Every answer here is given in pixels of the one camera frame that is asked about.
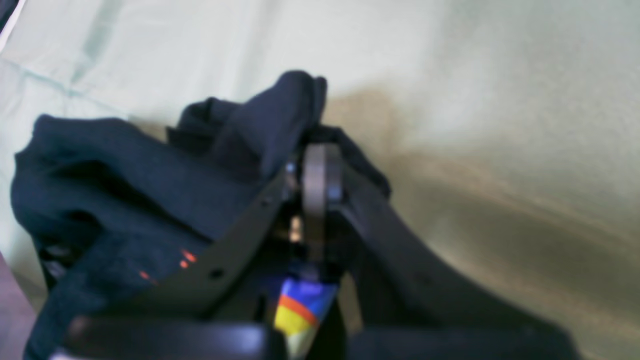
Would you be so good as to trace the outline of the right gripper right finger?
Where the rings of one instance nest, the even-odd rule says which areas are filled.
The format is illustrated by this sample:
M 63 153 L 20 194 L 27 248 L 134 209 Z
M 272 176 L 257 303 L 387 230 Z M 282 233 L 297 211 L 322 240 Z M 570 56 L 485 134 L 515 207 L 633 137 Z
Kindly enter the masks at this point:
M 302 156 L 302 278 L 353 276 L 354 360 L 578 360 L 569 335 L 501 300 L 423 246 L 331 143 Z

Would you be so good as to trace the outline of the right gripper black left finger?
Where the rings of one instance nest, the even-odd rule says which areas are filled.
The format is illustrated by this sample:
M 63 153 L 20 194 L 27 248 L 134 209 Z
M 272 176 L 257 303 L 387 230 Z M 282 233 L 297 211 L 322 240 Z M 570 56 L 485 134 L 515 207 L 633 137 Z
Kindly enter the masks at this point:
M 291 161 L 194 264 L 76 317 L 53 360 L 287 360 L 274 317 L 290 271 L 286 216 L 297 184 Z

